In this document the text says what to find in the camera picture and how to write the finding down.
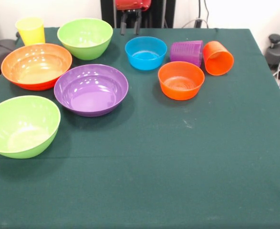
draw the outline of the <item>bowl rim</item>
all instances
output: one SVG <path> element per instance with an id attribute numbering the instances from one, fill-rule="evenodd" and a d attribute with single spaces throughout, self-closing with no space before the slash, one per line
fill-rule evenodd
<path id="1" fill-rule="evenodd" d="M 70 71 L 72 70 L 75 70 L 75 69 L 78 69 L 78 68 L 84 68 L 84 67 L 87 67 L 87 66 L 105 66 L 107 68 L 110 68 L 110 69 L 114 69 L 114 70 L 117 70 L 122 76 L 123 76 L 123 79 L 124 81 L 126 82 L 126 85 L 127 85 L 127 88 L 126 88 L 126 91 L 125 93 L 123 94 L 122 98 L 119 100 L 119 101 L 116 101 L 115 104 L 113 104 L 112 106 L 106 108 L 106 109 L 103 109 L 103 110 L 96 110 L 96 111 L 80 111 L 80 110 L 75 110 L 73 108 L 70 108 L 70 107 L 67 107 L 65 104 L 62 103 L 62 99 L 59 99 L 57 96 L 56 96 L 56 93 L 55 93 L 55 89 L 57 87 L 59 87 L 59 83 L 60 83 L 60 80 L 64 77 L 64 75 L 68 74 Z M 112 109 L 113 107 L 116 107 L 117 105 L 119 105 L 124 99 L 125 97 L 127 96 L 127 93 L 128 93 L 128 90 L 129 90 L 129 83 L 128 83 L 128 80 L 126 78 L 126 76 L 118 69 L 112 67 L 112 66 L 109 66 L 109 65 L 105 65 L 105 64 L 99 64 L 99 63 L 92 63 L 92 64 L 85 64 L 85 65 L 80 65 L 80 66 L 77 66 L 75 68 L 72 68 L 70 70 L 68 70 L 67 72 L 65 72 L 64 74 L 62 74 L 62 76 L 56 81 L 55 83 L 55 86 L 54 86 L 54 95 L 55 95 L 55 98 L 56 100 L 65 108 L 67 108 L 68 110 L 71 110 L 73 112 L 79 112 L 79 113 L 84 113 L 84 114 L 92 114 L 92 113 L 97 113 L 97 112 L 101 112 L 101 111 L 105 111 L 105 110 L 108 110 L 108 109 Z"/>
<path id="2" fill-rule="evenodd" d="M 48 101 L 51 105 L 53 105 L 55 108 L 56 108 L 56 111 L 57 111 L 57 115 L 58 115 L 58 123 L 56 124 L 57 127 L 54 129 L 54 131 L 52 132 L 52 134 L 49 135 L 49 137 L 44 140 L 43 142 L 35 145 L 35 146 L 32 146 L 32 147 L 29 147 L 29 148 L 26 148 L 26 149 L 23 149 L 22 151 L 3 151 L 3 150 L 0 150 L 0 153 L 4 153 L 4 154 L 17 154 L 17 153 L 22 153 L 22 152 L 25 152 L 27 150 L 31 150 L 31 149 L 34 149 L 38 146 L 40 146 L 41 144 L 43 144 L 44 142 L 46 142 L 47 140 L 50 139 L 50 137 L 53 136 L 53 134 L 58 130 L 58 127 L 59 127 L 59 124 L 60 124 L 60 120 L 61 120 L 61 114 L 60 114 L 60 110 L 58 108 L 58 106 L 56 105 L 56 103 L 54 103 L 52 100 L 48 99 L 48 98 L 45 98 L 45 97 L 42 97 L 42 96 L 37 96 L 37 95 L 22 95 L 22 96 L 17 96 L 17 97 L 13 97 L 13 98 L 10 98 L 10 99 L 7 99 L 7 100 L 4 100 L 0 103 L 0 105 L 3 105 L 4 103 L 7 103 L 11 100 L 15 100 L 15 99 L 22 99 L 22 98 L 39 98 L 39 99 L 43 99 L 43 100 L 46 100 Z"/>
<path id="3" fill-rule="evenodd" d="M 67 60 L 67 62 L 68 62 L 68 67 L 67 67 L 67 69 L 65 69 L 65 70 L 63 71 L 62 74 L 64 74 L 67 70 L 69 70 L 69 68 L 70 68 L 71 65 L 72 65 L 73 58 L 72 58 L 71 53 L 70 53 L 66 48 L 62 47 L 61 45 L 57 45 L 57 44 L 53 44 L 53 43 L 38 43 L 38 44 L 32 44 L 32 45 L 21 46 L 21 47 L 15 49 L 14 51 L 10 52 L 10 53 L 4 58 L 4 60 L 3 60 L 2 63 L 1 63 L 1 73 L 3 74 L 3 76 L 4 76 L 8 81 L 10 81 L 10 82 L 12 82 L 12 83 L 14 83 L 14 84 L 21 84 L 21 85 L 39 85 L 39 84 L 42 84 L 42 83 L 48 83 L 48 82 L 53 81 L 53 80 L 57 79 L 58 77 L 60 77 L 62 74 L 59 75 L 59 76 L 56 76 L 56 77 L 53 78 L 53 79 L 50 79 L 50 80 L 48 80 L 48 81 L 45 81 L 45 82 L 40 82 L 40 83 L 20 83 L 20 82 L 18 82 L 18 81 L 14 81 L 14 80 L 12 80 L 12 79 L 9 79 L 9 78 L 4 74 L 4 72 L 3 72 L 4 63 L 7 61 L 7 58 L 8 58 L 9 56 L 15 54 L 16 52 L 18 52 L 18 51 L 20 51 L 20 50 L 22 50 L 22 49 L 26 49 L 26 48 L 28 48 L 28 47 L 33 47 L 33 46 L 45 46 L 45 45 L 47 45 L 47 46 L 53 46 L 53 47 L 62 49 L 64 52 L 66 52 L 66 53 L 68 54 L 68 56 L 69 56 L 69 59 Z"/>
<path id="4" fill-rule="evenodd" d="M 174 89 L 174 88 L 172 88 L 172 87 L 169 87 L 169 86 L 165 85 L 165 84 L 164 84 L 164 81 L 162 81 L 162 80 L 160 79 L 160 71 L 161 71 L 161 69 L 162 69 L 164 66 L 170 65 L 170 64 L 172 64 L 172 63 L 186 63 L 186 64 L 188 64 L 188 65 L 190 64 L 190 65 L 195 66 L 197 69 L 200 70 L 200 73 L 202 73 L 202 75 L 203 75 L 203 80 L 202 80 L 201 84 L 199 84 L 198 86 L 196 86 L 196 87 L 194 87 L 194 88 L 192 88 L 192 89 L 185 89 L 185 90 L 176 90 L 176 89 Z M 186 62 L 186 61 L 171 61 L 171 62 L 168 62 L 168 63 L 166 63 L 166 64 L 164 64 L 164 65 L 161 66 L 161 68 L 160 68 L 159 71 L 158 71 L 158 79 L 159 79 L 160 84 L 162 84 L 162 85 L 163 85 L 164 87 L 166 87 L 166 88 L 169 88 L 170 90 L 174 90 L 174 91 L 178 91 L 178 92 L 190 92 L 190 91 L 193 91 L 193 90 L 196 90 L 196 89 L 200 88 L 200 87 L 203 85 L 203 83 L 204 83 L 204 81 L 205 81 L 205 79 L 206 79 L 206 76 L 205 76 L 205 73 L 203 72 L 203 70 L 202 70 L 201 68 L 199 68 L 197 65 L 193 64 L 193 63 L 189 63 L 189 62 Z"/>
<path id="5" fill-rule="evenodd" d="M 130 52 L 127 51 L 127 45 L 129 44 L 129 42 L 131 42 L 131 41 L 133 41 L 133 40 L 142 39 L 142 38 L 151 38 L 151 39 L 153 39 L 153 40 L 161 41 L 162 44 L 163 44 L 163 45 L 165 46 L 165 48 L 166 48 L 165 51 L 164 51 L 164 53 L 163 53 L 162 55 L 160 55 L 158 58 L 149 59 L 149 60 L 145 60 L 145 61 L 156 60 L 156 59 L 159 59 L 159 58 L 163 58 L 163 57 L 166 55 L 166 53 L 167 53 L 167 51 L 168 51 L 168 48 L 167 48 L 166 43 L 165 43 L 163 40 L 161 40 L 161 39 L 159 39 L 159 38 L 157 38 L 157 37 L 152 37 L 152 36 L 139 36 L 139 37 L 134 37 L 133 39 L 130 39 L 130 40 L 126 43 L 126 45 L 125 45 L 125 52 L 126 52 L 126 54 L 127 54 L 128 56 L 131 56 L 132 58 L 137 59 L 137 60 L 143 60 L 143 59 L 134 57 L 133 55 L 130 54 Z"/>
<path id="6" fill-rule="evenodd" d="M 71 45 L 71 44 L 69 44 L 69 43 L 67 43 L 67 42 L 63 42 L 62 39 L 61 39 L 60 36 L 59 36 L 59 32 L 60 32 L 60 30 L 62 29 L 62 27 L 65 26 L 65 25 L 67 25 L 67 24 L 69 24 L 69 23 L 73 23 L 73 22 L 75 22 L 75 21 L 82 21 L 82 20 L 102 21 L 102 22 L 103 22 L 104 24 L 106 24 L 109 28 L 111 28 L 111 35 L 110 35 L 110 37 L 109 37 L 106 41 L 101 42 L 101 43 L 98 43 L 97 45 L 94 45 L 94 46 L 82 46 L 82 47 L 79 47 L 79 46 Z M 59 29 L 58 29 L 58 31 L 57 31 L 57 38 L 58 38 L 58 40 L 59 40 L 63 45 L 67 45 L 67 46 L 70 46 L 70 47 L 73 47 L 73 48 L 80 48 L 80 49 L 83 49 L 83 48 L 85 48 L 85 49 L 86 49 L 86 48 L 92 48 L 92 47 L 96 47 L 96 46 L 99 46 L 99 45 L 101 45 L 101 44 L 104 44 L 104 43 L 106 43 L 107 41 L 109 41 L 109 39 L 111 39 L 112 36 L 113 36 L 113 28 L 112 28 L 112 26 L 111 26 L 108 22 L 106 22 L 106 21 L 104 21 L 104 20 L 102 20 L 102 19 L 98 19 L 98 18 L 77 18 L 77 19 L 75 19 L 75 20 L 66 22 L 66 23 L 63 24 L 61 27 L 59 27 Z"/>

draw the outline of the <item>bowl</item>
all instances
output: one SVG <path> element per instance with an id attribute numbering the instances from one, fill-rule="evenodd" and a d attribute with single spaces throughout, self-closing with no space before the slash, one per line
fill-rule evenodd
<path id="1" fill-rule="evenodd" d="M 175 100 L 193 98 L 205 80 L 205 75 L 198 66 L 184 61 L 163 65 L 158 77 L 162 92 Z"/>
<path id="2" fill-rule="evenodd" d="M 162 64 L 167 46 L 156 37 L 136 37 L 127 42 L 125 51 L 134 68 L 147 71 Z"/>
<path id="3" fill-rule="evenodd" d="M 26 95 L 0 103 L 0 154 L 37 156 L 55 138 L 59 122 L 58 107 L 44 97 Z"/>
<path id="4" fill-rule="evenodd" d="M 93 60 L 107 49 L 113 29 L 107 22 L 95 18 L 70 21 L 59 28 L 57 37 L 73 56 Z"/>
<path id="5" fill-rule="evenodd" d="M 126 77 L 102 64 L 87 64 L 63 74 L 54 86 L 56 99 L 72 112 L 96 117 L 113 111 L 128 91 Z"/>
<path id="6" fill-rule="evenodd" d="M 6 79 L 21 88 L 42 91 L 54 87 L 55 82 L 72 64 L 72 56 L 56 44 L 35 44 L 18 48 L 2 62 Z"/>

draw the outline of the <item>blue bowl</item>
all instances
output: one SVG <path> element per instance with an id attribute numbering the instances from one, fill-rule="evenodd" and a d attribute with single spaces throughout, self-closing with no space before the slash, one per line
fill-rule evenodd
<path id="1" fill-rule="evenodd" d="M 162 64 L 167 46 L 156 37 L 136 37 L 127 42 L 125 51 L 134 68 L 153 70 Z"/>

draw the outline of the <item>lime green bowl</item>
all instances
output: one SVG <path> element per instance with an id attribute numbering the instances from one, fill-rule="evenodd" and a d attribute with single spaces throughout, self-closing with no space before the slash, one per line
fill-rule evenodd
<path id="1" fill-rule="evenodd" d="M 0 103 L 0 154 L 30 158 L 42 153 L 56 136 L 60 112 L 40 96 L 19 96 Z"/>
<path id="2" fill-rule="evenodd" d="M 57 37 L 70 53 L 81 60 L 93 60 L 107 49 L 113 29 L 107 22 L 95 18 L 82 18 L 64 24 Z"/>

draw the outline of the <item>plastic cup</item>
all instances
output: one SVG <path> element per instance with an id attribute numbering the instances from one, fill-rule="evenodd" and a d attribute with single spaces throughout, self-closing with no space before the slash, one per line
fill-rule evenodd
<path id="1" fill-rule="evenodd" d="M 186 61 L 200 67 L 202 48 L 203 41 L 175 42 L 170 48 L 170 60 Z"/>
<path id="2" fill-rule="evenodd" d="M 219 42 L 211 41 L 203 48 L 206 71 L 211 75 L 223 75 L 231 70 L 233 55 Z"/>
<path id="3" fill-rule="evenodd" d="M 16 22 L 16 28 L 24 45 L 45 43 L 43 20 L 37 17 L 23 18 Z"/>

